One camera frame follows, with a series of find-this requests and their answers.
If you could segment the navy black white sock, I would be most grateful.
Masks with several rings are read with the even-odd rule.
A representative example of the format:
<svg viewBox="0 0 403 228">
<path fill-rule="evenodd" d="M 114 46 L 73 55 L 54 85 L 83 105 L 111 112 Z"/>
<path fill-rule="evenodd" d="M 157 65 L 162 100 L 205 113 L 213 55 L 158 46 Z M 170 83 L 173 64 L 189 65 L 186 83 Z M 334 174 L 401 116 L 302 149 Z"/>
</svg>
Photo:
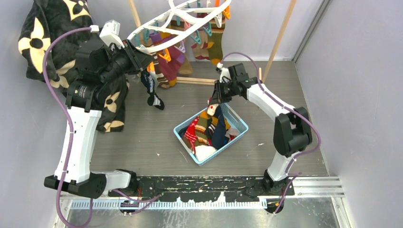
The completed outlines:
<svg viewBox="0 0 403 228">
<path fill-rule="evenodd" d="M 149 106 L 154 106 L 159 110 L 164 110 L 164 102 L 156 93 L 156 84 L 151 74 L 145 69 L 141 72 L 140 79 L 149 95 L 149 97 L 147 98 L 147 104 Z"/>
</svg>

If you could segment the orange clothespin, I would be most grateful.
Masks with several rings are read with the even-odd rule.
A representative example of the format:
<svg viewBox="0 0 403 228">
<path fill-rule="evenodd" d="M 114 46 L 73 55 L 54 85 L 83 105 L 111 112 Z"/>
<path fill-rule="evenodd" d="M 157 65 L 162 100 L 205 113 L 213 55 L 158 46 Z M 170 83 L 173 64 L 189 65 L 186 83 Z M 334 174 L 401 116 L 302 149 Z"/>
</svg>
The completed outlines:
<svg viewBox="0 0 403 228">
<path fill-rule="evenodd" d="M 160 58 L 164 59 L 166 62 L 170 62 L 170 61 L 172 60 L 172 59 L 171 59 L 170 52 L 169 52 L 169 50 L 168 50 L 167 48 L 161 50 L 161 51 L 158 53 L 158 56 L 159 56 Z"/>
</svg>

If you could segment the navy sock with white script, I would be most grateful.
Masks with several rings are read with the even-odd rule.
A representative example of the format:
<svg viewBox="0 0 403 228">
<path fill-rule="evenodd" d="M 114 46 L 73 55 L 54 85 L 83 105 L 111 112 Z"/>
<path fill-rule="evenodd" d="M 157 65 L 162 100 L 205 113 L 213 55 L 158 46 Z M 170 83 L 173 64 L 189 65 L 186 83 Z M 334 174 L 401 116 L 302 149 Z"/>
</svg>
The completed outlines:
<svg viewBox="0 0 403 228">
<path fill-rule="evenodd" d="M 229 137 L 226 136 L 228 131 L 227 122 L 223 115 L 221 106 L 218 106 L 214 115 L 208 121 L 206 134 L 210 140 L 210 146 L 219 150 L 229 142 Z"/>
</svg>

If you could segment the brown white orange sock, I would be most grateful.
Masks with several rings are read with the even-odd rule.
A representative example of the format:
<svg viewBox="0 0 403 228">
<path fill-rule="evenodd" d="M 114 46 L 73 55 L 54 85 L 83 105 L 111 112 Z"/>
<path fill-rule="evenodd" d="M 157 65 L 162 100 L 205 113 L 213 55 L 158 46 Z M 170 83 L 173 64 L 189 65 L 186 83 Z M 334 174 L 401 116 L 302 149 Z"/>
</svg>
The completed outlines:
<svg viewBox="0 0 403 228">
<path fill-rule="evenodd" d="M 197 123 L 195 124 L 195 146 L 210 145 L 209 138 L 206 134 L 209 120 L 210 116 L 207 114 L 207 111 L 202 111 L 197 116 Z"/>
</svg>

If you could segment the white clip hanger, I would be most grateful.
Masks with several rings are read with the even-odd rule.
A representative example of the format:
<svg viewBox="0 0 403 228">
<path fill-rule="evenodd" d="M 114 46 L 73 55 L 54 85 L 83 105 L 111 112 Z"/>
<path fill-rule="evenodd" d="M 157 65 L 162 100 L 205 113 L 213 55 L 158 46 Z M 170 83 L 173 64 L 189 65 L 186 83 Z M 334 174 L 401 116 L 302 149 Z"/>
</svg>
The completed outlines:
<svg viewBox="0 0 403 228">
<path fill-rule="evenodd" d="M 135 41 L 138 48 L 146 53 L 164 51 L 182 43 L 186 38 L 201 44 L 201 31 L 211 37 L 215 28 L 222 28 L 224 21 L 231 18 L 230 0 L 207 0 L 205 4 L 200 0 L 188 0 L 181 4 L 175 4 L 173 0 L 167 2 L 169 9 L 166 12 L 138 25 L 128 36 L 129 40 Z M 164 33 L 172 38 L 150 47 L 141 45 L 140 34 L 146 42 L 151 34 L 156 33 Z"/>
</svg>

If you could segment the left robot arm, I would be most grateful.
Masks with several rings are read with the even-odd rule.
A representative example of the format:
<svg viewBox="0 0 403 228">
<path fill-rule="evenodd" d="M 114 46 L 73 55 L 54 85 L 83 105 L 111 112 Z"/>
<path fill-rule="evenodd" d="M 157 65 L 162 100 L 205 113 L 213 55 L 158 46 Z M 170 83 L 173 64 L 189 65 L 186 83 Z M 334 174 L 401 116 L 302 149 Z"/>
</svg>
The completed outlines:
<svg viewBox="0 0 403 228">
<path fill-rule="evenodd" d="M 138 192 L 134 171 L 92 172 L 97 124 L 108 99 L 108 85 L 121 76 L 140 73 L 152 62 L 151 55 L 138 50 L 129 40 L 105 44 L 91 39 L 76 52 L 79 76 L 67 89 L 63 105 L 69 115 L 60 162 L 44 186 L 77 196 L 97 199 L 106 191 L 121 190 L 127 196 Z"/>
</svg>

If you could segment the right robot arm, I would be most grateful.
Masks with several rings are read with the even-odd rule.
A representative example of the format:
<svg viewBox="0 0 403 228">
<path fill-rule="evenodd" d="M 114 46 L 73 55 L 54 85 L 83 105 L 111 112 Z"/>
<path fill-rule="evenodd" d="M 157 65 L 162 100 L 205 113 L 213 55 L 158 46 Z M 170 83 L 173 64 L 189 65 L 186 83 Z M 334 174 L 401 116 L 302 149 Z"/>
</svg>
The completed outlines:
<svg viewBox="0 0 403 228">
<path fill-rule="evenodd" d="M 234 96 L 241 96 L 255 104 L 274 123 L 273 144 L 276 153 L 271 165 L 264 171 L 262 190 L 276 195 L 288 183 L 289 170 L 308 145 L 313 141 L 308 112 L 295 108 L 274 95 L 259 77 L 249 77 L 243 64 L 224 67 L 218 63 L 220 77 L 214 82 L 210 104 L 228 103 Z"/>
</svg>

